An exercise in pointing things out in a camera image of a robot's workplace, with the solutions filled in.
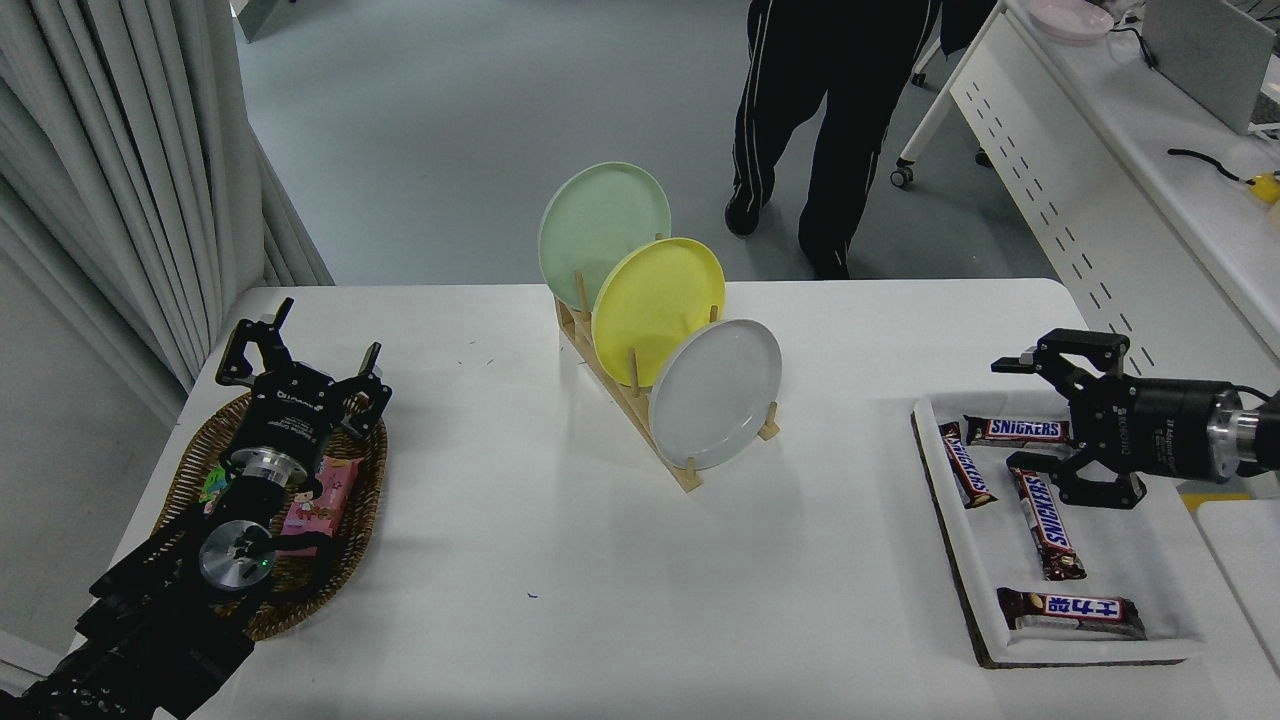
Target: pink snack package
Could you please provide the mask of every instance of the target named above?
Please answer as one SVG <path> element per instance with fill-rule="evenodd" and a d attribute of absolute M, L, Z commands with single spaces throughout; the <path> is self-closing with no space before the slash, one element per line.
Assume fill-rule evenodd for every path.
<path fill-rule="evenodd" d="M 342 510 L 347 506 L 347 495 L 356 483 L 358 470 L 360 459 L 337 460 L 326 455 L 316 477 L 296 488 L 293 505 L 284 516 L 284 529 L 280 534 L 321 532 L 333 537 L 338 532 Z M 312 557 L 315 553 L 314 547 L 280 551 L 282 557 Z"/>

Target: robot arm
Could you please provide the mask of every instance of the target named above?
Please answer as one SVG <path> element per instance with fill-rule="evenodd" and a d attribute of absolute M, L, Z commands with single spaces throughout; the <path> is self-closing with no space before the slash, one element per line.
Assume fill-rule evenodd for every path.
<path fill-rule="evenodd" d="M 227 343 L 218 382 L 252 397 L 220 457 L 228 487 L 212 512 L 192 505 L 93 583 L 99 600 L 76 625 L 84 646 L 22 697 L 0 692 L 0 717 L 145 719 L 159 707 L 188 717 L 253 651 L 244 629 L 262 602 L 305 597 L 326 582 L 328 536 L 273 537 L 268 528 L 287 488 L 316 473 L 334 429 L 367 437 L 392 391 L 374 372 L 378 343 L 340 382 L 294 361 L 279 332 L 292 304 L 270 322 L 241 320 Z M 260 374 L 248 343 L 259 347 Z M 276 551 L 302 547 L 317 550 L 311 582 L 275 591 Z"/>
<path fill-rule="evenodd" d="M 1134 378 L 1124 373 L 1123 334 L 1055 329 L 1019 357 L 992 363 L 996 373 L 1037 374 L 1068 400 L 1075 452 L 1061 460 L 1019 452 L 1011 462 L 1048 473 L 1062 502 L 1133 507 L 1146 495 L 1137 473 L 1226 482 L 1280 468 L 1280 392 L 1266 397 L 1228 382 Z M 1094 375 L 1066 360 L 1084 357 Z M 1240 392 L 1263 404 L 1245 410 Z M 1076 475 L 1089 462 L 1116 473 L 1115 483 Z"/>

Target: snickers logo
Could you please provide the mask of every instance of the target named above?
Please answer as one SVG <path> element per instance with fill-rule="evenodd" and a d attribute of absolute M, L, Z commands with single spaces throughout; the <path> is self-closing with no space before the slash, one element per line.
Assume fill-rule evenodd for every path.
<path fill-rule="evenodd" d="M 1078 620 L 1120 621 L 1123 612 L 1119 600 L 1098 597 L 1071 597 L 1065 594 L 1046 594 L 1044 615 L 1056 618 L 1075 618 Z"/>
<path fill-rule="evenodd" d="M 965 482 L 969 487 L 977 492 L 987 492 L 987 480 L 982 479 L 982 473 L 978 471 L 978 466 L 974 465 L 973 459 L 969 457 L 969 451 L 964 448 L 964 443 L 960 442 L 957 437 L 943 437 L 942 442 L 947 446 L 947 452 L 951 454 L 951 460 L 954 465 L 964 474 Z"/>
<path fill-rule="evenodd" d="M 1043 439 L 1065 441 L 1062 423 L 1048 420 L 991 420 L 987 424 L 991 439 Z"/>
<path fill-rule="evenodd" d="M 1036 525 L 1041 537 L 1047 544 L 1066 552 L 1074 552 L 1071 541 L 1066 537 L 1066 528 L 1062 527 L 1062 518 L 1057 514 L 1057 503 L 1048 486 L 1036 473 L 1018 470 L 1018 479 L 1027 488 L 1027 500 L 1034 511 Z"/>

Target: green plate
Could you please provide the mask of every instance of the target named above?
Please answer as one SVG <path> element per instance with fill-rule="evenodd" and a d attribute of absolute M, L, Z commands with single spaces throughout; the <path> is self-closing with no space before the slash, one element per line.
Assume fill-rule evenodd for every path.
<path fill-rule="evenodd" d="M 562 302 L 590 310 L 604 278 L 632 250 L 671 234 L 671 205 L 658 181 L 627 163 L 603 163 L 570 178 L 547 204 L 538 265 Z M 577 297 L 582 270 L 586 307 Z"/>

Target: yellow object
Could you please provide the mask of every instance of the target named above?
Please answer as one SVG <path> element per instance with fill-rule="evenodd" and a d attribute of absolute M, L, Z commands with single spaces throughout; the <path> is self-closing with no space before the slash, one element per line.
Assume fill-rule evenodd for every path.
<path fill-rule="evenodd" d="M 1267 205 L 1274 205 L 1280 200 L 1280 181 L 1271 173 L 1253 178 L 1253 184 L 1249 186 L 1249 190 Z"/>
<path fill-rule="evenodd" d="M 591 343 L 604 372 L 632 387 L 650 387 L 671 351 L 723 311 L 724 270 L 705 245 L 686 237 L 632 251 L 600 286 L 591 313 Z"/>
<path fill-rule="evenodd" d="M 1184 495 L 1183 505 L 1187 506 L 1192 512 L 1197 507 L 1206 502 L 1217 502 L 1220 500 L 1253 500 L 1252 496 L 1244 492 L 1219 492 L 1219 493 L 1206 493 L 1206 495 Z"/>

